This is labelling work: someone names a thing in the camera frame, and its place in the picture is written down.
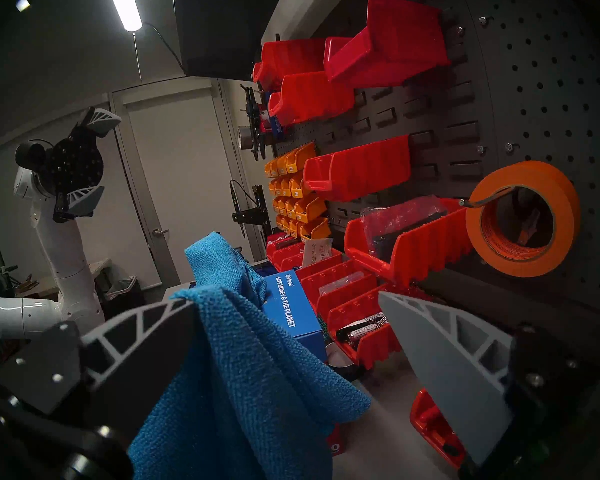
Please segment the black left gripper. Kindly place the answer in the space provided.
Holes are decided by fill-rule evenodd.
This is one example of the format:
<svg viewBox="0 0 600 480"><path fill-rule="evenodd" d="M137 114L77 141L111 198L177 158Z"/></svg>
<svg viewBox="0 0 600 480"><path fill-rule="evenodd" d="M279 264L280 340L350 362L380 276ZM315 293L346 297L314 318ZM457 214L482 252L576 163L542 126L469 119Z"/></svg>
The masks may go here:
<svg viewBox="0 0 600 480"><path fill-rule="evenodd" d="M89 107L80 125L45 152L44 189L55 198L55 222L93 217L104 193L104 162L97 137L105 137L122 119L100 107Z"/></svg>

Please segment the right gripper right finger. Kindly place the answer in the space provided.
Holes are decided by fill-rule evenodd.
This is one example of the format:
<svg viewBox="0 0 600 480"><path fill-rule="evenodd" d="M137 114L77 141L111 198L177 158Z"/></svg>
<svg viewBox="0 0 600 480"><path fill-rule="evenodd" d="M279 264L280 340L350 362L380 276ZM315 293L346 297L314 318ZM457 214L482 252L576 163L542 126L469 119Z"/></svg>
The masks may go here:
<svg viewBox="0 0 600 480"><path fill-rule="evenodd" d="M469 312L411 296L382 292L379 306L416 377L482 466L513 421L505 398L513 337Z"/></svg>

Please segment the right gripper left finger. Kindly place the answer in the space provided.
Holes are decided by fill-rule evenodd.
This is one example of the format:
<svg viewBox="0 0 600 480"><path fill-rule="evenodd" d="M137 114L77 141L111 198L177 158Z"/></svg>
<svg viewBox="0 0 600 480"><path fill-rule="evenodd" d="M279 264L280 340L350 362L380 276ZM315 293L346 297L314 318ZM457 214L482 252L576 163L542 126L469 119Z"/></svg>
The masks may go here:
<svg viewBox="0 0 600 480"><path fill-rule="evenodd" d="M123 312L81 336L86 423L107 426L128 447L179 372L199 325L193 302L172 299Z"/></svg>

